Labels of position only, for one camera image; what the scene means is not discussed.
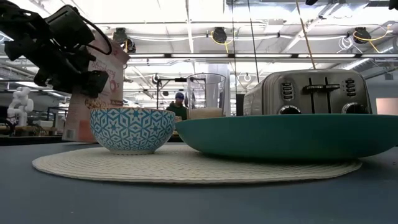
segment toaster knob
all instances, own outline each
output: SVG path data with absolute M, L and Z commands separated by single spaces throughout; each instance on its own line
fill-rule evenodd
M 278 113 L 279 113 L 279 114 L 300 114 L 301 111 L 300 111 L 300 109 L 298 109 L 298 108 L 295 107 L 295 106 L 286 105 L 286 106 L 283 106 L 283 107 L 279 110 Z
M 368 113 L 364 105 L 359 103 L 347 103 L 344 105 L 341 113 L 356 113 L 356 114 L 366 114 Z

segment blue cap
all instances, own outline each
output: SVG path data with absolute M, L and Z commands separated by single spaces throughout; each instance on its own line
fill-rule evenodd
M 183 100 L 184 99 L 184 94 L 182 94 L 182 93 L 177 93 L 176 95 L 175 95 L 175 98 L 177 99 L 181 99 L 181 100 Z

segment plate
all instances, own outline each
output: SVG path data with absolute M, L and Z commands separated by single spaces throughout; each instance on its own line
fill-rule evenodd
M 178 122 L 197 151 L 234 157 L 335 160 L 373 156 L 398 144 L 398 116 L 292 114 Z

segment stainless steel toaster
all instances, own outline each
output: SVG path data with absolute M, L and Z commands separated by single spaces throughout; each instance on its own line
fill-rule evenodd
M 244 115 L 371 113 L 364 78 L 351 70 L 296 70 L 267 76 L 243 100 Z

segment white robot figure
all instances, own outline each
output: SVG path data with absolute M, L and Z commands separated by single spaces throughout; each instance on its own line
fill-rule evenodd
M 33 111 L 33 100 L 29 99 L 29 93 L 30 88 L 18 87 L 17 91 L 12 94 L 13 99 L 7 110 L 8 120 L 12 124 L 16 124 L 15 115 L 17 114 L 19 118 L 17 126 L 26 126 L 27 113 Z

